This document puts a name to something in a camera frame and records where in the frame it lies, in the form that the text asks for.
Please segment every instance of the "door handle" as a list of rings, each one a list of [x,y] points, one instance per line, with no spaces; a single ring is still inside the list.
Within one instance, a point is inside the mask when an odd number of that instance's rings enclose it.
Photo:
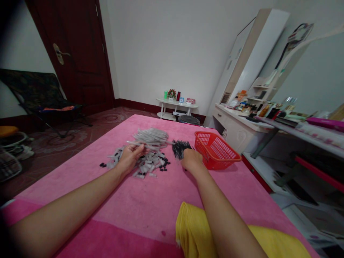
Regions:
[[[56,50],[56,53],[58,53],[58,54],[65,54],[65,55],[67,55],[67,56],[71,56],[71,54],[69,54],[69,53],[62,53],[62,52],[60,52],[59,50]]]
[[[56,56],[57,56],[57,59],[58,59],[59,63],[62,64],[62,65],[64,65],[65,62],[64,62],[64,60],[63,60],[62,55],[71,56],[71,54],[69,54],[69,53],[62,53],[62,52],[60,51],[60,48],[58,47],[58,45],[57,45],[56,43],[53,44],[53,48],[54,48],[54,50],[55,50],[55,52],[56,52]]]

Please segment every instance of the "black round object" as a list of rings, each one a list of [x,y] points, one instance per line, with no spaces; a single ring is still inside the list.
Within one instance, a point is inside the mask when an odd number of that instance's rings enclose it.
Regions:
[[[193,124],[193,125],[201,124],[201,122],[197,118],[193,116],[187,116],[187,115],[178,117],[178,121],[184,124]]]

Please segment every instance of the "pink bed sheet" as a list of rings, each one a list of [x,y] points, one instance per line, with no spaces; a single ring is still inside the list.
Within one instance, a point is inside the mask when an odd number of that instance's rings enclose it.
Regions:
[[[133,115],[57,169],[16,196],[5,209],[12,224],[39,207],[95,179],[106,171],[101,162],[133,140],[137,129],[155,127],[169,139],[195,143],[196,131],[217,133],[193,125]],[[175,222],[183,201],[203,208],[191,175],[176,161],[172,148],[163,150],[171,165],[158,177],[127,177],[105,204],[58,253],[60,257],[161,256],[182,257],[175,245]],[[226,197],[247,224],[274,228],[297,237],[312,257],[319,257],[242,162],[223,171],[210,171]]]

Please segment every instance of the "potted plant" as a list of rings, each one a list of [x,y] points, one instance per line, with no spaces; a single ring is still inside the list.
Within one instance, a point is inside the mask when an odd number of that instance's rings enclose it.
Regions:
[[[171,89],[167,93],[168,99],[173,100],[176,98],[176,91],[174,89]]]

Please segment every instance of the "red plastic basket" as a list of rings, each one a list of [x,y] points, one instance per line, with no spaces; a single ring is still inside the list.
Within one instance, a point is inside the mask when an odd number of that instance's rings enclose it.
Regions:
[[[241,156],[217,134],[195,132],[195,135],[195,148],[203,155],[203,163],[207,169],[225,169],[234,162],[241,161]]]

